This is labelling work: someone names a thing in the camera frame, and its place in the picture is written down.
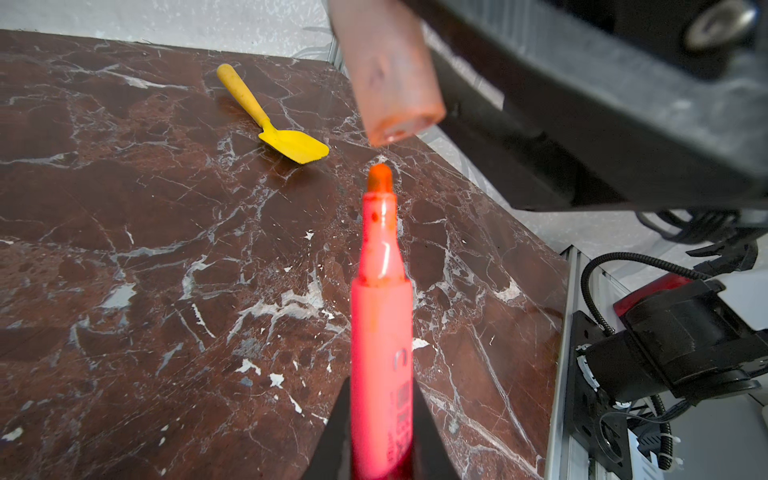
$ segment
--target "black bracket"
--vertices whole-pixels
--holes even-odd
[[[603,331],[581,311],[573,315],[570,349],[568,356],[568,383],[565,392],[565,429],[608,471],[621,480],[632,480],[627,420],[619,415],[608,416],[601,422],[605,412],[614,410],[608,394],[595,391],[587,383],[578,366],[581,355],[576,349],[604,338]]]

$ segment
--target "red component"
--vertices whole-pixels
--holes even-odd
[[[623,299],[614,303],[614,312],[621,318],[630,308],[637,305],[641,300],[648,298],[656,292],[663,292],[665,290],[674,290],[679,286],[683,286],[686,283],[691,283],[693,280],[685,278],[684,276],[675,275],[674,273],[668,273],[660,278],[657,278],[653,282],[642,286],[634,292],[630,293]]]

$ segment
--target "black cable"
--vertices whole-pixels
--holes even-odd
[[[632,253],[632,252],[613,252],[613,253],[606,253],[605,255],[600,255],[599,257],[594,258],[592,261],[587,263],[587,266],[584,268],[584,272],[581,273],[581,294],[584,296],[584,302],[587,304],[587,308],[589,309],[590,313],[592,314],[592,317],[594,320],[603,328],[603,334],[605,336],[611,336],[616,333],[616,330],[608,324],[608,322],[605,321],[605,318],[602,316],[600,311],[598,310],[598,307],[594,304],[594,301],[592,300],[592,295],[589,291],[589,277],[594,271],[595,268],[598,267],[598,265],[610,262],[612,260],[628,260],[631,262],[639,262],[639,263],[645,263],[646,265],[655,266],[656,268],[666,270],[667,272],[674,273],[676,275],[684,276],[686,278],[691,278],[694,280],[706,280],[708,278],[711,278],[710,275],[707,275],[705,273],[697,272],[696,270],[691,270],[689,268],[685,268],[684,266],[676,265],[674,263],[670,263],[658,258],[649,257],[648,255],[643,255],[642,253]],[[669,435],[672,435],[672,428],[670,427],[670,424],[667,421],[658,421],[665,417],[665,415],[672,413],[675,409],[679,408],[680,412],[677,413],[677,415],[681,415],[683,412],[688,410],[690,408],[690,404],[687,402],[680,402],[672,409],[670,409],[669,412],[665,412],[664,410],[664,403],[661,401],[661,397],[658,395],[651,396],[650,400],[654,404],[654,410],[656,410],[657,417],[641,417],[639,415],[633,415],[626,412],[606,412],[601,417],[600,420],[602,422],[603,417],[610,414],[622,414],[630,418],[634,419],[642,419],[646,422],[652,422],[652,423],[660,423],[661,427],[659,430],[661,430],[662,433],[667,433]],[[602,437],[603,440],[605,440],[603,430],[602,428],[598,429],[598,435]],[[660,455],[659,457],[659,468],[662,470],[669,470],[672,467],[672,452],[673,452],[673,442],[672,438],[666,435],[661,436],[661,448],[660,452],[664,453],[664,455]]]
[[[661,397],[659,395],[650,396],[650,402],[654,404],[654,410],[656,411],[657,416],[662,416],[667,413],[667,410],[664,408],[664,402],[661,401]],[[659,425],[659,432],[672,435],[672,427],[670,426],[669,422],[664,422]],[[672,468],[672,445],[672,438],[665,435],[661,436],[661,445],[659,447],[659,451],[665,455],[669,455],[659,455],[659,468],[662,470],[669,470]]]
[[[669,409],[663,415],[658,415],[655,417],[643,417],[640,415],[635,415],[634,413],[622,412],[621,410],[611,410],[610,412],[606,412],[603,415],[600,415],[600,421],[602,422],[605,417],[610,415],[620,415],[620,416],[628,417],[631,419],[642,420],[643,422],[660,423],[663,425],[665,423],[671,422],[672,420],[675,420],[680,415],[683,415],[692,406],[693,406],[692,404],[688,403],[686,400],[683,400],[682,402],[676,403],[674,407]],[[598,431],[600,432],[598,435],[602,436],[603,435],[602,429],[598,429]]]

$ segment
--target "orange marker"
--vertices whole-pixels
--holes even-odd
[[[362,252],[352,281],[351,427],[361,480],[385,478],[411,452],[413,293],[397,245],[392,171],[371,167],[362,197]]]

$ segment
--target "white wall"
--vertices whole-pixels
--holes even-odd
[[[671,395],[662,395],[667,406]],[[675,456],[683,470],[667,480],[764,480],[768,478],[768,428],[762,406],[750,396],[704,400],[672,421],[682,439]]]
[[[331,40],[320,0],[0,0],[0,28],[283,57]]]

